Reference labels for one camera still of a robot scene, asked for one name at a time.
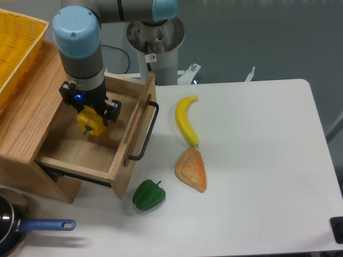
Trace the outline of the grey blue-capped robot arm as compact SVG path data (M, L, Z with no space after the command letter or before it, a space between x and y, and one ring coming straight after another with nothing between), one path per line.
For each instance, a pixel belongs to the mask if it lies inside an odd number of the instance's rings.
M177 1L62 1L53 18L53 38L68 80L59 92L77 112L92 108L103 125L115 122L121 103L106 96L101 26L175 18Z

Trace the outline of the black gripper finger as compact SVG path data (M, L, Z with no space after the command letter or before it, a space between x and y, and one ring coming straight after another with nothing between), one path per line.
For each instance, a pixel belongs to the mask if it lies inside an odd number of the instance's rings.
M118 100L104 100L105 107L102 112L104 125L108 126L110 122L116 122L120 112L122 103Z
M65 104L73 106L73 108L76 109L76 98L75 98L76 85L75 83L73 82L69 83L67 81L64 81L62 86L59 88L59 93L61 94L62 99Z

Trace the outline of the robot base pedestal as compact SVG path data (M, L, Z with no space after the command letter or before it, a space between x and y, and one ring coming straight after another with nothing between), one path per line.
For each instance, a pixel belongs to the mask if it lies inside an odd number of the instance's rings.
M141 80L154 73L159 86L177 84L178 49L185 36L179 17L130 22L126 36L136 51Z

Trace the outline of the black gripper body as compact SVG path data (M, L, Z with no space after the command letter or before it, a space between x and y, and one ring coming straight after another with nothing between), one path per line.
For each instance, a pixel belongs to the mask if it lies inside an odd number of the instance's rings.
M107 96L104 81L97 88L84 91L76 89L75 83L70 83L69 93L69 105L72 105L78 112L81 112L85 106L93 108L96 112L106 110L105 100L107 100Z

